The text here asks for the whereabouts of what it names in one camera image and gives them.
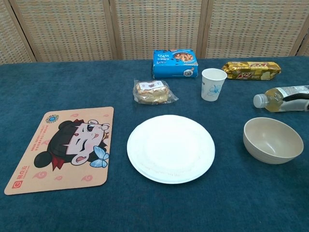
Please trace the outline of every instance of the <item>beige bowl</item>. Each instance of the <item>beige bowl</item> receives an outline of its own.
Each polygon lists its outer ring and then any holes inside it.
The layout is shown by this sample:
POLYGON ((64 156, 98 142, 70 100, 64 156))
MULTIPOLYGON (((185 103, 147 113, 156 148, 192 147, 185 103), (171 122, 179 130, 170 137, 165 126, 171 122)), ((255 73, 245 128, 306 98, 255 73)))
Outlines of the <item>beige bowl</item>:
POLYGON ((243 142, 253 157, 270 164, 286 163, 304 150, 303 140, 294 129, 267 117, 256 117, 245 124, 243 142))

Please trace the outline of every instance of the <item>table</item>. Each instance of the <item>table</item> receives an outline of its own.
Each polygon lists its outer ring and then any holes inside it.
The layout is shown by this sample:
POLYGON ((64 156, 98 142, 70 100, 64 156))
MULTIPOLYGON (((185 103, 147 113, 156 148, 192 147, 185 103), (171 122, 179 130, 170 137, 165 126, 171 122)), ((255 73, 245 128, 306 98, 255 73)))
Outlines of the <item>table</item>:
POLYGON ((151 79, 151 60, 52 62, 0 66, 0 225, 4 231, 301 232, 309 228, 308 113, 270 113, 253 96, 272 87, 308 85, 309 57, 200 59, 199 76, 165 79, 177 102, 133 101, 134 79, 151 79), (219 99, 201 99, 201 71, 227 61, 274 61, 271 81, 226 80, 219 99), (6 196, 3 191, 44 113, 114 107, 111 156, 103 186, 6 196), (188 117, 212 135, 216 154, 200 178, 179 185, 151 181, 129 162, 133 129, 154 116, 188 117), (242 142, 253 117, 287 123, 304 152, 282 165, 254 159, 242 142))

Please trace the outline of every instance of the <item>paper cup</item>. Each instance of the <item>paper cup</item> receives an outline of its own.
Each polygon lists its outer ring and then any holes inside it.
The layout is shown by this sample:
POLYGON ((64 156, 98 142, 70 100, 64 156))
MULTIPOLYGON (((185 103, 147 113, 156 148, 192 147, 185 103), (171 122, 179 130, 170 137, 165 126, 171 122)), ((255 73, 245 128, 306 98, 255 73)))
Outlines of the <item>paper cup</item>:
POLYGON ((209 102, 217 100, 226 78, 226 72, 221 69, 204 69, 202 71, 202 99, 209 102))

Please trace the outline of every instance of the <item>white plate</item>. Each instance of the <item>white plate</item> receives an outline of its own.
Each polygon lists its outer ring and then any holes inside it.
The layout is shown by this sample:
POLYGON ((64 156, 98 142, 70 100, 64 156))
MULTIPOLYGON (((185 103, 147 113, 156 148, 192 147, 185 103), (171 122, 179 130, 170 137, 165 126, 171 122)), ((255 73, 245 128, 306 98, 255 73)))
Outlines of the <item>white plate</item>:
POLYGON ((163 115, 138 125, 127 142, 134 168, 145 177, 165 184, 180 184, 203 175, 214 159, 211 135, 197 122, 163 115))

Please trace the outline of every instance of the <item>gold wrapper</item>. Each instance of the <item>gold wrapper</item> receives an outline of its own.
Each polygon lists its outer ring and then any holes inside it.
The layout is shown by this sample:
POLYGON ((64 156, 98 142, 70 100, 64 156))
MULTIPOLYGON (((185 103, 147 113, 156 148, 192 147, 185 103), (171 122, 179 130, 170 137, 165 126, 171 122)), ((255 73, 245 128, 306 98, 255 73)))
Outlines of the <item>gold wrapper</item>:
POLYGON ((275 62, 228 62, 222 69, 227 78, 236 80, 271 80, 281 73, 281 68, 275 62))

